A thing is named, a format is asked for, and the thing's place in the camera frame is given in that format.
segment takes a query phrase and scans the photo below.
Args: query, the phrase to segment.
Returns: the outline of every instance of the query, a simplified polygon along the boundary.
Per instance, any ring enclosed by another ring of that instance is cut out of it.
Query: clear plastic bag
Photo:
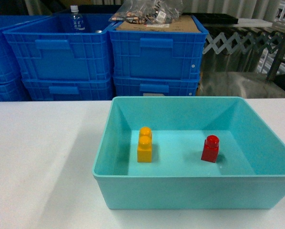
[[[109,21],[168,24],[177,20],[182,11],[182,0],[126,0]]]

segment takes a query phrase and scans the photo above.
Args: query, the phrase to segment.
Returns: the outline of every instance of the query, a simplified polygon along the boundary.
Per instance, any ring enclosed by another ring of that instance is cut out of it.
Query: table surface
[[[285,99],[247,102],[285,143]],[[111,101],[0,103],[0,229],[285,229],[270,210],[110,210],[92,165]]]

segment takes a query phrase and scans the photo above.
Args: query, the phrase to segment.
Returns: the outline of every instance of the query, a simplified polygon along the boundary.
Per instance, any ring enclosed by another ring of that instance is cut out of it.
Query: cardboard lid
[[[191,16],[180,16],[171,24],[139,25],[124,21],[116,28],[118,31],[159,31],[159,32],[200,32]]]

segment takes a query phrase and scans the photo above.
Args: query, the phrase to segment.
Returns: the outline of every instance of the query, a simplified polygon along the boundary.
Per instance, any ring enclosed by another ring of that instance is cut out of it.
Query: yellow toy brick
[[[142,127],[140,129],[140,131],[139,131],[139,137],[141,137],[141,136],[148,136],[152,140],[152,131],[151,131],[151,129],[149,127],[146,127],[146,126]]]
[[[137,146],[137,162],[152,162],[152,138],[141,136]]]

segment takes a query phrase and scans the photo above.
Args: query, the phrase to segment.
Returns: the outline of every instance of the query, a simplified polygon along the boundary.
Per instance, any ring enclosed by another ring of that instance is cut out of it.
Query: crate handle
[[[173,39],[141,38],[141,48],[173,48]]]
[[[71,49],[68,40],[36,40],[37,49],[61,50]]]
[[[169,93],[169,85],[157,85],[157,84],[140,84],[141,92],[152,92],[152,93]]]
[[[59,87],[59,86],[50,86],[50,94],[79,94],[79,89],[77,87]]]

